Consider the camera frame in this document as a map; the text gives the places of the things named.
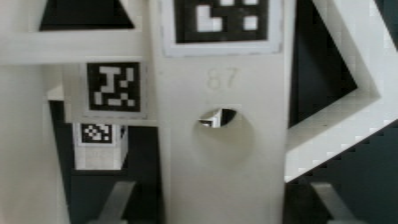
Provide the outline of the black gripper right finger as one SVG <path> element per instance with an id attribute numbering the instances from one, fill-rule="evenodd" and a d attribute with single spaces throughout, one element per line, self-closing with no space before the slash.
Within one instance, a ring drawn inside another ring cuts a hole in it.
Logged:
<path id="1" fill-rule="evenodd" d="M 363 224 L 344 202 L 333 184 L 328 182 L 315 182 L 312 187 L 333 216 L 328 224 Z"/>

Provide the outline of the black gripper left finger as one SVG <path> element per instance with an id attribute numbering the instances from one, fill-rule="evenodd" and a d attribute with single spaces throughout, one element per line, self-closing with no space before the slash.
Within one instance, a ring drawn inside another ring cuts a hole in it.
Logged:
<path id="1" fill-rule="evenodd" d="M 121 181 L 116 183 L 98 218 L 91 220 L 88 224 L 129 224 L 123 214 L 129 207 L 134 189 L 136 182 Z"/>

